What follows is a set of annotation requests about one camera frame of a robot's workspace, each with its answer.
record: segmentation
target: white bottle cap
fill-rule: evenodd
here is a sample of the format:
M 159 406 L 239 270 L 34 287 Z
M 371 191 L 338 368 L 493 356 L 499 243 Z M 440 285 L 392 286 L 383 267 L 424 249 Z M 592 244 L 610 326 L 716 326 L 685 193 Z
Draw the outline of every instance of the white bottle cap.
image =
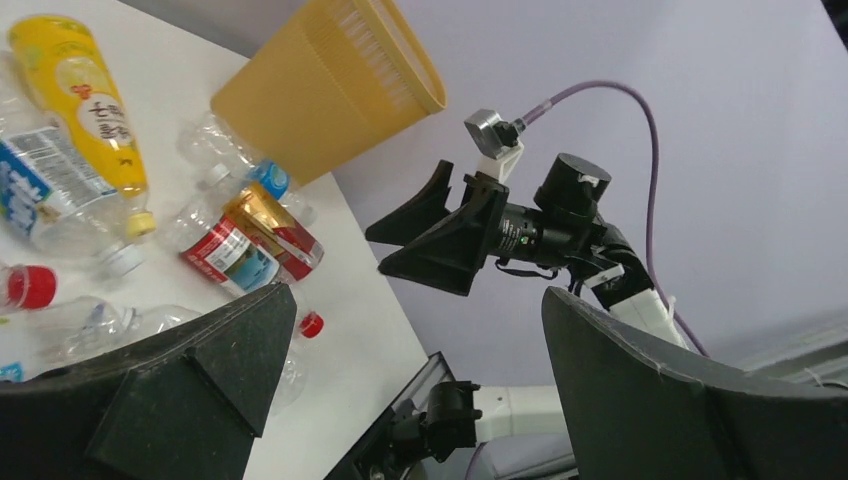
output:
M 217 185 L 218 182 L 223 180 L 229 174 L 230 169 L 223 163 L 218 163 L 215 164 L 214 167 L 210 168 L 205 175 L 203 175 L 203 179 L 200 182 L 206 188 L 210 188 Z
M 112 246 L 100 258 L 103 270 L 111 278 L 123 277 L 144 262 L 141 251 L 135 245 Z

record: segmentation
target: blue bottle label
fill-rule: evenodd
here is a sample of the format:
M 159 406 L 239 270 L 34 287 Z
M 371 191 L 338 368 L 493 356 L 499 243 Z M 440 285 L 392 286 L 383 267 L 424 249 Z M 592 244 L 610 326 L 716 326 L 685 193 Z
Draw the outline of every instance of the blue bottle label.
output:
M 23 382 L 24 367 L 21 362 L 10 363 L 0 367 L 0 382 Z
M 117 190 L 55 128 L 0 142 L 0 216 L 27 237 L 107 195 Z
M 253 170 L 250 179 L 259 182 L 274 200 L 283 198 L 289 189 L 289 174 L 269 159 L 262 160 Z

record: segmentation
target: black clamp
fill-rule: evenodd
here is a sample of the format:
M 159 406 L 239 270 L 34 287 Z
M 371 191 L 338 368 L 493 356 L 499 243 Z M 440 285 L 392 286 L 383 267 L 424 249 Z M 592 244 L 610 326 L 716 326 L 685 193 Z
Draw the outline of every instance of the black clamp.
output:
M 425 458 L 444 462 L 457 448 L 477 445 L 474 422 L 483 412 L 474 408 L 471 382 L 444 382 L 430 390 L 427 411 L 392 426 L 391 450 L 396 467 Z

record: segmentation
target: red bottle cap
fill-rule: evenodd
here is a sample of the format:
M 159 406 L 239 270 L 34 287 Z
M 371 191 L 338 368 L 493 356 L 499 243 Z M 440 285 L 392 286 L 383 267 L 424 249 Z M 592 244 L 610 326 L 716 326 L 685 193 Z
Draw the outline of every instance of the red bottle cap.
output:
M 315 338 L 324 329 L 324 319 L 315 312 L 309 312 L 300 322 L 300 333 L 306 338 Z
M 56 274 L 47 267 L 12 267 L 6 284 L 9 303 L 20 308 L 44 308 L 56 295 Z

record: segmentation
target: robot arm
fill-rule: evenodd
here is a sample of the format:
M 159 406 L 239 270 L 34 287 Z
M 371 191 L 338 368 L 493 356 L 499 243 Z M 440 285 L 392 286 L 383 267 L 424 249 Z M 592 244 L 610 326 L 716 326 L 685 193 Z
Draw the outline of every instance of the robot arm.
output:
M 474 408 L 478 443 L 515 435 L 566 433 L 562 404 L 554 385 L 543 387 L 480 387 Z
M 553 280 L 567 269 L 574 290 L 590 288 L 618 320 L 689 348 L 641 260 L 598 211 L 611 181 L 606 171 L 560 154 L 534 196 L 538 209 L 511 204 L 504 182 L 524 150 L 518 140 L 523 122 L 481 110 L 465 126 L 483 157 L 476 174 L 465 176 L 461 206 L 445 207 L 453 164 L 442 160 L 415 197 L 366 229 L 370 241 L 403 247 L 380 262 L 381 273 L 468 295 L 488 256 L 502 272 L 522 277 Z M 511 261 L 539 270 L 508 268 Z M 394 425 L 390 444 L 403 466 L 429 457 L 444 461 L 456 448 L 496 438 L 545 433 L 566 433 L 554 386 L 445 382 L 431 390 L 426 412 Z

